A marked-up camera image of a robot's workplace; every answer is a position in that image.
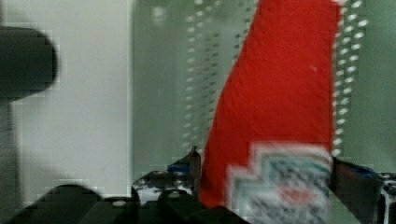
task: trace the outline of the printed label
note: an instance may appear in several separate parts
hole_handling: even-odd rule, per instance
[[[324,147],[254,144],[250,167],[228,170],[228,208],[250,223],[326,223],[330,155]]]

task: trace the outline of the perforated metal panel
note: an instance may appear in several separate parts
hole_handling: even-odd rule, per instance
[[[134,176],[205,147],[258,0],[146,0],[134,10]]]

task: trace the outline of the white surface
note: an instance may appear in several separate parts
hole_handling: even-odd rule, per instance
[[[41,30],[60,56],[57,83],[13,106],[25,204],[66,183],[128,194],[133,0],[0,4],[4,25]]]

